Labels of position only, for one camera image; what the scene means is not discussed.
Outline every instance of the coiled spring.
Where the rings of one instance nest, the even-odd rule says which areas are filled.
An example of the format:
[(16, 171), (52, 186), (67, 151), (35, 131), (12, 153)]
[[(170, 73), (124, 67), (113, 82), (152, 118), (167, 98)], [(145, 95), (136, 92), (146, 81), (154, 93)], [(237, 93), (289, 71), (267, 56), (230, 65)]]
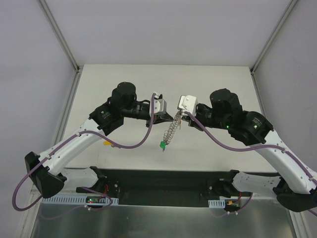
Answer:
[(178, 128), (178, 126), (180, 126), (181, 116), (182, 116), (182, 112), (178, 111), (174, 117), (174, 120), (169, 125), (168, 130), (164, 132), (163, 141), (165, 142), (166, 145), (170, 143), (170, 141), (172, 140), (175, 134), (176, 129)]

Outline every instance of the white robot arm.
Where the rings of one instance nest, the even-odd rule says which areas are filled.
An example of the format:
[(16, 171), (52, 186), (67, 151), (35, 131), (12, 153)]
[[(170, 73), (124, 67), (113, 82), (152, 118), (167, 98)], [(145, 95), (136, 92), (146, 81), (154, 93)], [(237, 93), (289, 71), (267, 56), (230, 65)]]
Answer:
[[(105, 185), (105, 176), (96, 167), (81, 170), (64, 167), (101, 138), (126, 149), (141, 145), (150, 130), (136, 146), (121, 146), (106, 138), (123, 125), (124, 117), (144, 119), (149, 129), (153, 124), (173, 121), (166, 113), (166, 101), (162, 95), (153, 94), (151, 101), (138, 102), (136, 99), (135, 86), (131, 83), (120, 83), (107, 102), (97, 107), (67, 138), (39, 155), (30, 152), (25, 157), (28, 174), (43, 198), (52, 197), (62, 189), (90, 187), (96, 191), (101, 190)], [(257, 112), (243, 111), (237, 95), (227, 89), (211, 93), (210, 99), (212, 108), (199, 104), (194, 96), (181, 96), (178, 110), (182, 112), (182, 120), (187, 121), (191, 127), (205, 131), (213, 141), (226, 149), (237, 152), (256, 150), (279, 173), (279, 176), (265, 177), (233, 171), (235, 176), (229, 185), (219, 181), (217, 190), (213, 188), (214, 192), (219, 196), (230, 197), (226, 191), (230, 190), (228, 186), (231, 186), (235, 191), (276, 197), (281, 205), (295, 212), (316, 207), (317, 173), (286, 147), (272, 124)], [(248, 148), (236, 149), (223, 145), (206, 127), (225, 129)]]
[[(210, 95), (212, 108), (199, 104), (194, 96), (181, 96), (178, 109), (189, 126), (203, 130), (218, 145), (237, 152), (256, 150), (280, 174), (276, 177), (250, 175), (237, 171), (232, 185), (248, 191), (276, 197), (286, 208), (303, 211), (317, 205), (317, 173), (305, 165), (281, 140), (268, 120), (257, 112), (242, 110), (236, 94), (227, 89)], [(206, 127), (225, 129), (231, 137), (249, 148), (223, 145)]]
[[(39, 155), (30, 152), (25, 157), (28, 172), (42, 163), (30, 175), (30, 178), (43, 198), (52, 197), (62, 189), (93, 187), (102, 179), (99, 176), (99, 170), (95, 167), (64, 168), (73, 158), (96, 141), (103, 138), (117, 147), (136, 148), (146, 140), (153, 124), (172, 121), (173, 118), (166, 112), (166, 101), (162, 95), (154, 93), (151, 101), (138, 102), (135, 90), (132, 83), (120, 83), (113, 90), (112, 96), (108, 98), (107, 102), (97, 107), (72, 134)], [(123, 125), (124, 117), (147, 121), (148, 133), (143, 141), (135, 146), (121, 146), (106, 138), (108, 134)]]

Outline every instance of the green clip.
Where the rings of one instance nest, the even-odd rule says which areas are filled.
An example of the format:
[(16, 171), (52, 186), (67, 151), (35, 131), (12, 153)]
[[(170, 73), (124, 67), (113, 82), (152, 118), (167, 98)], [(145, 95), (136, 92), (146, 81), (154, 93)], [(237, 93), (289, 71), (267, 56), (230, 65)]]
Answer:
[(159, 144), (160, 148), (163, 149), (163, 152), (165, 150), (165, 147), (166, 147), (166, 143), (164, 141), (161, 141), (160, 144)]

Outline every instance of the metal frame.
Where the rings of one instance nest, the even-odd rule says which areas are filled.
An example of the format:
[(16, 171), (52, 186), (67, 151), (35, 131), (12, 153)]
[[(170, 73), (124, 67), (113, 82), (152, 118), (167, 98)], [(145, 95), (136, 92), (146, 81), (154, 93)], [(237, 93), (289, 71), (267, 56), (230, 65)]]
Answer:
[(260, 55), (258, 56), (254, 66), (251, 68), (251, 73), (253, 74), (260, 66), (263, 58), (265, 57), (265, 55), (267, 54), (269, 48), (271, 47), (272, 43), (274, 42), (274, 40), (276, 39), (276, 36), (278, 35), (278, 33), (280, 32), (280, 30), (282, 29), (282, 27), (284, 26), (286, 20), (288, 19), (288, 17), (291, 15), (291, 13), (294, 11), (297, 3), (300, 0), (291, 0), (286, 8), (286, 10), (284, 11), (284, 13), (282, 14), (280, 20), (278, 21), (277, 25), (275, 26), (275, 28), (273, 29), (271, 35), (269, 36), (267, 42), (265, 43)]
[(63, 36), (63, 34), (62, 34), (47, 2), (45, 0), (37, 0), (37, 2), (39, 4), (40, 8), (42, 9), (45, 17), (47, 18), (56, 38), (57, 38), (60, 46), (64, 50), (70, 64), (73, 66), (75, 72), (77, 72), (79, 69), (79, 66), (78, 66), (78, 64), (74, 58), (74, 55), (72, 54), (72, 52), (71, 52), (71, 50), (70, 50), (70, 48), (69, 48), (69, 46), (68, 46), (68, 44)]
[(57, 143), (59, 143), (63, 139), (66, 124), (68, 122), (70, 110), (71, 110), (71, 107), (72, 107), (73, 102), (74, 102), (74, 98), (75, 98), (75, 94), (77, 91), (77, 87), (79, 84), (82, 70), (83, 70), (83, 67), (79, 67), (78, 72), (75, 74), (75, 77), (73, 79), (73, 83), (71, 85), (71, 88), (70, 88), (70, 91), (68, 93), (67, 100), (66, 100), (66, 103), (65, 103), (65, 106), (63, 109), (62, 117), (61, 117), (61, 119), (58, 123), (58, 126), (57, 126), (57, 133), (56, 133), (56, 136), (54, 138), (53, 145), (56, 145)]
[[(73, 100), (74, 100), (74, 97), (76, 94), (77, 86), (79, 84), (82, 68), (80, 68), (79, 65), (77, 64), (76, 59), (74, 58), (74, 55), (72, 54), (70, 47), (67, 44), (57, 22), (53, 16), (48, 4), (47, 4), (47, 2), (46, 2), (46, 0), (37, 0), (37, 2), (39, 4), (40, 8), (42, 9), (44, 15), (46, 16), (54, 34), (55, 34), (58, 42), (60, 43), (60, 46), (64, 50), (70, 64), (72, 65), (72, 67), (74, 68), (74, 70), (76, 72), (71, 89), (70, 89), (68, 97), (67, 97), (67, 101), (66, 101), (64, 109), (63, 109), (62, 117), (61, 117), (60, 122), (58, 124), (57, 133), (56, 133), (55, 139), (53, 141), (53, 143), (56, 144), (63, 137), (65, 127), (67, 124), (67, 120), (69, 117), (70, 109), (71, 109), (71, 106), (72, 106), (72, 103), (73, 103)], [(299, 2), (299, 0), (291, 0), (289, 2), (289, 5), (287, 6), (287, 8), (284, 11), (283, 15), (281, 16), (279, 22), (277, 23), (273, 32), (271, 33), (270, 37), (268, 38), (267, 42), (265, 43), (265, 45), (264, 45), (260, 55), (258, 56), (254, 66), (251, 68), (252, 81), (254, 84), (254, 88), (255, 88), (257, 98), (259, 101), (259, 105), (261, 108), (261, 112), (263, 115), (265, 115), (265, 108), (263, 105), (261, 94), (260, 94), (259, 89), (257, 87), (257, 82), (255, 79), (254, 73), (259, 68), (262, 60), (266, 56), (272, 43), (276, 39), (277, 35), (279, 34), (280, 30), (282, 29), (283, 25), (285, 24), (286, 20), (290, 16), (290, 14), (294, 11), (298, 2)], [(37, 198), (37, 196), (40, 195), (38, 193), (38, 191), (35, 189), (35, 187), (33, 187), (33, 188), (34, 188), (34, 190), (31, 191), (28, 204), (31, 204), (31, 202), (33, 202)], [(25, 211), (23, 213), (22, 222), (20, 223), (20, 226), (19, 226), (19, 229), (17, 232), (17, 237), (22, 237), (22, 238), (23, 237), (30, 237), (32, 230), (33, 230), (33, 227), (34, 227), (34, 222), (35, 222), (35, 218), (36, 218), (36, 215), (38, 212), (39, 205), (40, 205), (40, 203), (38, 203), (32, 209)], [(290, 212), (290, 217), (293, 221), (296, 236), (298, 238), (312, 237), (310, 232), (309, 232), (309, 229), (307, 229), (307, 225), (306, 225), (307, 223), (306, 223), (306, 219), (305, 219), (305, 216), (303, 215), (303, 213)]]

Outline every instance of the metal plate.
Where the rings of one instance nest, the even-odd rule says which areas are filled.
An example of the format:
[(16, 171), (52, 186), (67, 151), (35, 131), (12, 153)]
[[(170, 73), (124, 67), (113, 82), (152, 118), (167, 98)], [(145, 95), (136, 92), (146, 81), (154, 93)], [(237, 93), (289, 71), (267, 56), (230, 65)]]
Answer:
[[(41, 204), (53, 217), (71, 205)], [(290, 238), (296, 237), (289, 212), (268, 200), (252, 200), (236, 215), (216, 218), (222, 209), (113, 206), (103, 211), (79, 208), (58, 219), (37, 217), (33, 238)]]

